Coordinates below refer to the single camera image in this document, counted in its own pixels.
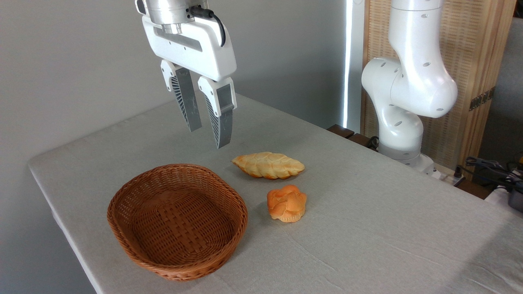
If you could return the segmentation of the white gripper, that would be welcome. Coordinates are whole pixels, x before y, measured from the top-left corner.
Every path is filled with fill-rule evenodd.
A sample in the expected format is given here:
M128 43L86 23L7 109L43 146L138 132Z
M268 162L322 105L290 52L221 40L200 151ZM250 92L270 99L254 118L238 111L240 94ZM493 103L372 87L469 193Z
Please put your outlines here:
M198 86L206 99L215 143L228 145L233 132L233 110L237 108L232 78L237 70L228 31L221 47L220 25L215 19L196 18L181 24L182 32L170 34L142 17L143 27L154 54L162 58L161 69L168 91L175 95L191 132L202 127L190 71L200 77Z

